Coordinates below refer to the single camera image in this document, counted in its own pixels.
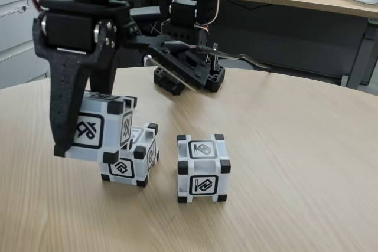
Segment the wooden table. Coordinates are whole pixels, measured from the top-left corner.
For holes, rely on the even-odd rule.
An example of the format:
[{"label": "wooden table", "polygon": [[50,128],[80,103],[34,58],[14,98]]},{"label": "wooden table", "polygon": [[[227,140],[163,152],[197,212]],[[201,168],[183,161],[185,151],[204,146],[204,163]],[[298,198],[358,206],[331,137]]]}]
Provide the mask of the wooden table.
[{"label": "wooden table", "polygon": [[[170,96],[152,68],[119,70],[135,125],[159,124],[145,189],[53,156],[50,81],[0,90],[0,251],[377,251],[378,97],[227,69],[216,94]],[[223,133],[228,200],[177,203],[176,135]]]}]

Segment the cube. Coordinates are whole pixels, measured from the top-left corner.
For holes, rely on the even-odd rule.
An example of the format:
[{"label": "cube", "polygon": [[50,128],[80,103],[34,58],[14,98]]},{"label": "cube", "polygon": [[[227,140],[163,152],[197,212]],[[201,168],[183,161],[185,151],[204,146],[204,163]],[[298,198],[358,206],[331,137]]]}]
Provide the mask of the cube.
[{"label": "cube", "polygon": [[136,97],[84,93],[68,158],[115,164],[131,139]]},{"label": "cube", "polygon": [[121,150],[115,164],[100,162],[101,177],[104,181],[120,182],[146,187],[153,165],[159,161],[156,145],[158,125],[147,123],[144,127],[132,127],[132,139]]},{"label": "cube", "polygon": [[224,136],[192,140],[190,135],[178,135],[177,146],[177,201],[191,203],[193,197],[203,196],[211,196],[213,202],[225,201],[231,164]]}]

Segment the cable on desk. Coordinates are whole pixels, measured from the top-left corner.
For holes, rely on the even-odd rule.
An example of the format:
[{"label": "cable on desk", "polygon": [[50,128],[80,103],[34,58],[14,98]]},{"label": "cable on desk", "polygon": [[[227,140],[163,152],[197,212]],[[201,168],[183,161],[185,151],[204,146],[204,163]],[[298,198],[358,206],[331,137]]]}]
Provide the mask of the cable on desk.
[{"label": "cable on desk", "polygon": [[264,5],[260,5],[260,6],[257,6],[257,7],[253,7],[253,8],[250,8],[250,7],[247,7],[247,6],[244,6],[242,4],[239,4],[239,3],[236,3],[232,0],[227,0],[229,3],[232,3],[233,5],[236,5],[236,6],[239,6],[239,7],[242,7],[244,9],[247,9],[249,11],[252,11],[252,10],[256,10],[256,9],[259,9],[259,8],[263,8],[263,7],[267,7],[267,6],[271,6],[272,4],[264,4]]}]

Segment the desk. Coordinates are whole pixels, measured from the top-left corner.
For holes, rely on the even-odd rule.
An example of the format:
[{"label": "desk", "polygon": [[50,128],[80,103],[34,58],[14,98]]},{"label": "desk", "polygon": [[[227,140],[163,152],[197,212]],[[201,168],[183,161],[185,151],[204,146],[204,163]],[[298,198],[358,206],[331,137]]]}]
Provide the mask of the desk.
[{"label": "desk", "polygon": [[[378,97],[233,69],[216,94],[173,97],[152,71],[118,70],[113,92],[138,97],[136,125],[159,124],[145,189],[53,157],[48,79],[0,90],[0,251],[376,251]],[[227,202],[177,203],[187,133],[225,135]]]},{"label": "desk", "polygon": [[[378,18],[378,5],[367,5],[351,0],[244,0],[267,4],[285,5],[313,9],[364,18]],[[373,70],[378,59],[378,29],[376,23],[368,19],[367,27],[347,78],[347,87],[358,88],[365,70]]]}]

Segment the printed symbol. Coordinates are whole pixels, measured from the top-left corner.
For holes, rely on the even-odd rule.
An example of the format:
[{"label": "printed symbol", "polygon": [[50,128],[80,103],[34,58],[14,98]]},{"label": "printed symbol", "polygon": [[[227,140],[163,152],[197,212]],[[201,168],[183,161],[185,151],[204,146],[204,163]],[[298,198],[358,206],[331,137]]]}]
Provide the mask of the printed symbol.
[{"label": "printed symbol", "polygon": [[190,177],[189,194],[192,196],[214,195],[218,190],[217,175],[194,175]]},{"label": "printed symbol", "polygon": [[147,152],[147,158],[148,158],[148,171],[151,169],[152,163],[154,162],[156,157],[156,142],[155,140],[151,143],[151,146],[148,149]]},{"label": "printed symbol", "polygon": [[206,146],[205,144],[201,144],[200,146],[197,147],[197,145],[194,145],[194,153],[198,155],[197,149],[203,153],[204,155],[209,155],[211,154],[211,147]]},{"label": "printed symbol", "polygon": [[130,131],[130,117],[126,118],[126,120],[124,121],[123,128],[125,128],[125,130],[123,131],[123,135],[124,137],[127,137]]},{"label": "printed symbol", "polygon": [[152,162],[152,160],[154,159],[154,156],[155,156],[154,150],[149,151],[148,162]]},{"label": "printed symbol", "polygon": [[213,183],[211,180],[206,179],[204,182],[202,182],[200,185],[198,185],[198,179],[195,180],[195,187],[194,192],[198,192],[198,189],[202,192],[205,192],[208,190],[211,186],[213,186]]},{"label": "printed symbol", "polygon": [[123,162],[118,162],[115,168],[122,174],[128,171],[128,167]]},{"label": "printed symbol", "polygon": [[81,121],[76,129],[79,133],[79,135],[77,135],[77,137],[79,138],[81,135],[85,134],[86,133],[86,136],[89,140],[92,140],[94,137],[95,137],[95,133],[97,133],[97,130],[95,128],[95,125],[96,123],[93,122],[87,122],[85,123],[84,121]]},{"label": "printed symbol", "polygon": [[212,140],[198,140],[189,142],[189,157],[191,159],[216,159],[217,146]]},{"label": "printed symbol", "polygon": [[108,165],[109,173],[113,176],[123,178],[134,178],[134,165],[132,160],[127,158],[119,158],[119,161],[114,165]]},{"label": "printed symbol", "polygon": [[120,146],[123,147],[129,142],[132,128],[132,111],[123,115],[121,130],[120,130]]}]

